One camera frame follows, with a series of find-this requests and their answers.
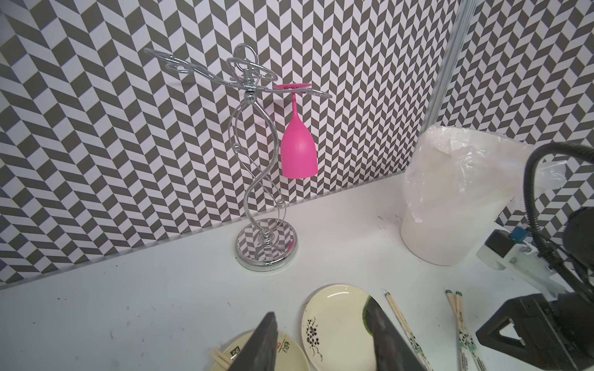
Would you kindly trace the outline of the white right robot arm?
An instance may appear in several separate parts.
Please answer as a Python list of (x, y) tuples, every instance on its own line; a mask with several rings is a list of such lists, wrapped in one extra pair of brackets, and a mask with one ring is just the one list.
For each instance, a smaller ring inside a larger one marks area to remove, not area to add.
[(536, 289), (511, 298), (476, 331), (489, 349), (541, 370), (593, 368), (593, 203), (572, 182), (568, 196), (537, 204), (537, 168), (546, 156), (593, 166), (593, 149), (568, 142), (543, 145), (527, 160), (522, 182), (526, 223), (495, 230), (478, 250), (488, 266), (509, 271)]

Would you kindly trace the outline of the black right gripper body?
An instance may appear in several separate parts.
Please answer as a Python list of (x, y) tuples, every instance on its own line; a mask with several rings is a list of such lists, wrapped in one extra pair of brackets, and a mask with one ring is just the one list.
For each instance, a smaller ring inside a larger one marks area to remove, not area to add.
[(542, 370), (593, 366), (593, 304), (569, 293), (512, 298), (476, 331), (479, 343)]

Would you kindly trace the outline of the chopsticks green band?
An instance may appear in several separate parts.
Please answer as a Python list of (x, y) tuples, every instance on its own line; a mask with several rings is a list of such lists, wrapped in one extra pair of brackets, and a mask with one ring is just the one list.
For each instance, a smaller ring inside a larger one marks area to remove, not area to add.
[(229, 370), (230, 366), (233, 363), (232, 358), (222, 353), (219, 349), (213, 349), (211, 351), (211, 356), (214, 359), (215, 363), (218, 364), (223, 370)]

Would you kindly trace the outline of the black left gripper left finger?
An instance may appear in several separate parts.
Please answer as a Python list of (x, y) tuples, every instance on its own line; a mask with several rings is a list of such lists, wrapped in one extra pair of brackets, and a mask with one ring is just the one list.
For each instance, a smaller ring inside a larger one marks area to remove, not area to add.
[(275, 369), (278, 326), (274, 312), (268, 312), (228, 371), (273, 371)]

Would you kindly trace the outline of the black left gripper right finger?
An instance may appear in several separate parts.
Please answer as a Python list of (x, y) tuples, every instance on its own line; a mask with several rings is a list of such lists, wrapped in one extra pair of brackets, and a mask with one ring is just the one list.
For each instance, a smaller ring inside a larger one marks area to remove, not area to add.
[(368, 298), (368, 332), (374, 341), (377, 371), (422, 371), (425, 369), (384, 310), (372, 297)]

